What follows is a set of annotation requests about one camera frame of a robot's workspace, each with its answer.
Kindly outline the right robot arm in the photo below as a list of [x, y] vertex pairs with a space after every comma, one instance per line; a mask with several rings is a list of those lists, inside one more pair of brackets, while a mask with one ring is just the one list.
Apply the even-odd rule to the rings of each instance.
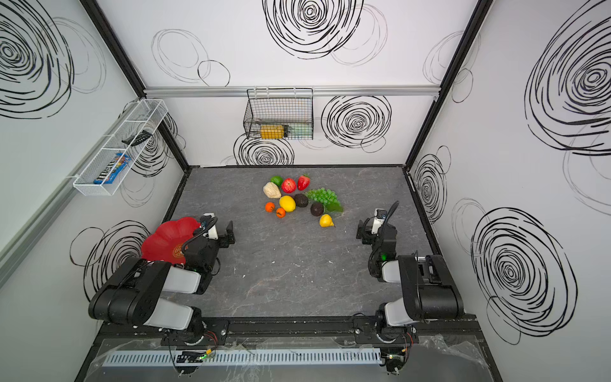
[[396, 237], [396, 227], [385, 218], [369, 218], [357, 226], [356, 238], [372, 249], [369, 275], [401, 287], [400, 298], [381, 304], [376, 311], [375, 331], [384, 343], [410, 334], [418, 322], [456, 320], [465, 315], [464, 302], [443, 256], [400, 255]]

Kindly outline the red flower-shaped fruit bowl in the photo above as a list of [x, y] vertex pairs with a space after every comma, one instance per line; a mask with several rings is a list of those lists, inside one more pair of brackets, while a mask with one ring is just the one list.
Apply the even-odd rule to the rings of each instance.
[[193, 237], [200, 223], [192, 217], [161, 224], [154, 234], [146, 238], [142, 246], [142, 258], [147, 261], [165, 261], [171, 264], [185, 264], [181, 247]]

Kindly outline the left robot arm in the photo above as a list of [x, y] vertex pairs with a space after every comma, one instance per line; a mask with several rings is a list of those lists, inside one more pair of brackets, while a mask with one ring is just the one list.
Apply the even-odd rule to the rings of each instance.
[[201, 310], [162, 298], [162, 293], [202, 295], [221, 269], [220, 250], [235, 244], [234, 225], [219, 232], [206, 213], [161, 224], [142, 246], [142, 256], [125, 261], [94, 294], [91, 318], [126, 326], [149, 326], [175, 334], [186, 345], [208, 339]]

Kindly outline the yellow lemon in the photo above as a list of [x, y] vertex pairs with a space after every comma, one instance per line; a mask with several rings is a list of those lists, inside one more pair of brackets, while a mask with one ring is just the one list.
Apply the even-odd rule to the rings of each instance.
[[296, 201], [290, 195], [282, 196], [278, 201], [280, 207], [285, 210], [286, 213], [292, 213], [296, 210]]

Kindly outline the beige garlic bulb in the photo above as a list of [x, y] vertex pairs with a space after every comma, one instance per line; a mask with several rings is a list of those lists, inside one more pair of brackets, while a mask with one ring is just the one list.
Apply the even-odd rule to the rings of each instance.
[[280, 199], [282, 197], [279, 187], [273, 182], [268, 182], [265, 184], [263, 187], [263, 193], [270, 199]]

